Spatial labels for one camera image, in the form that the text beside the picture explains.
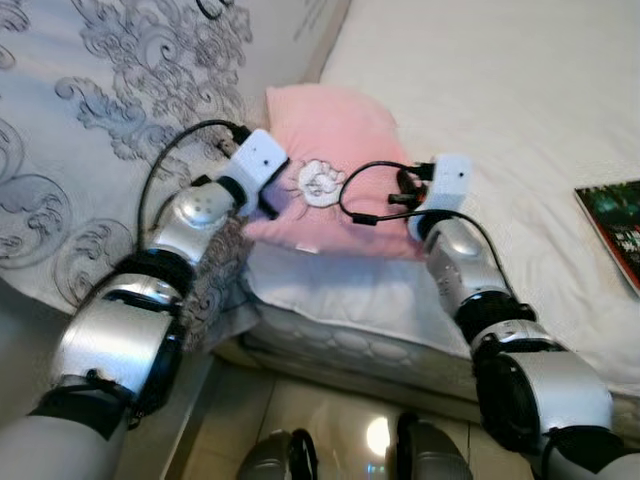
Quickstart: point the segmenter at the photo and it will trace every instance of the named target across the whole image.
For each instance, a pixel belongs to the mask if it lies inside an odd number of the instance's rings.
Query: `silver robot arm segment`
[[[442,306],[471,348],[488,433],[545,480],[640,475],[640,454],[611,432],[606,385],[516,300],[489,246],[457,218],[423,217],[416,228]]]
[[[256,130],[214,182],[167,204],[148,247],[120,262],[72,319],[55,354],[52,389],[0,432],[2,480],[113,476],[128,428],[170,393],[185,334],[178,316],[211,238],[229,214],[259,205],[287,161]]]

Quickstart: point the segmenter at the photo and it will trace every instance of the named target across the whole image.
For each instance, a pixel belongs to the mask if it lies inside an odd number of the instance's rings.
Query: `wall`
[[[48,389],[49,362],[68,320],[0,280],[0,428]]]

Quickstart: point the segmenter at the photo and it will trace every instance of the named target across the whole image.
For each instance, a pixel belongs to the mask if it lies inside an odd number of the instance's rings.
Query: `bedspread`
[[[203,3],[214,20],[192,0],[0,2],[0,275],[12,286],[73,311],[132,251],[160,149],[204,119],[264,124],[264,89],[318,77],[348,0]],[[167,158],[147,222],[224,165],[224,139],[201,131]],[[227,241],[239,228],[230,222],[199,266],[192,347],[250,326],[215,325],[248,252]]]

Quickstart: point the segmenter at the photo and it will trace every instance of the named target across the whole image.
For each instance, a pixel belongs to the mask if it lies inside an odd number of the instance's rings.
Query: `tiled floor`
[[[278,376],[225,366],[183,480],[233,479],[256,443],[277,429],[307,429],[323,479],[381,479],[384,458],[368,446],[370,425],[391,428],[402,408]],[[531,480],[528,464],[502,450],[479,427],[428,414],[470,462],[475,480]]]

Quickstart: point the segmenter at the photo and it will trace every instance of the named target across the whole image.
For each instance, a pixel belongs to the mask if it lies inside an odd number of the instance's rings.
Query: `black connector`
[[[237,125],[231,130],[231,136],[233,137],[233,141],[237,145],[242,145],[247,138],[253,133],[249,127],[246,125]]]
[[[247,195],[244,192],[242,185],[240,185],[235,179],[222,176],[218,178],[216,182],[233,197],[233,202],[235,203],[236,208],[240,208],[247,203]]]
[[[418,196],[411,193],[390,193],[387,197],[389,205],[413,205],[416,202],[419,202]]]
[[[207,175],[200,175],[193,182],[191,182],[191,186],[192,187],[201,187],[202,185],[206,185],[206,184],[211,183],[211,182],[213,182],[213,180],[211,180],[211,178],[209,178]]]
[[[433,174],[436,171],[435,163],[421,163],[417,167],[411,167],[411,173],[415,174],[420,180],[433,180]]]
[[[369,215],[366,213],[354,213],[351,218],[353,219],[353,223],[357,225],[369,225],[371,227],[375,227],[379,219],[377,215]]]

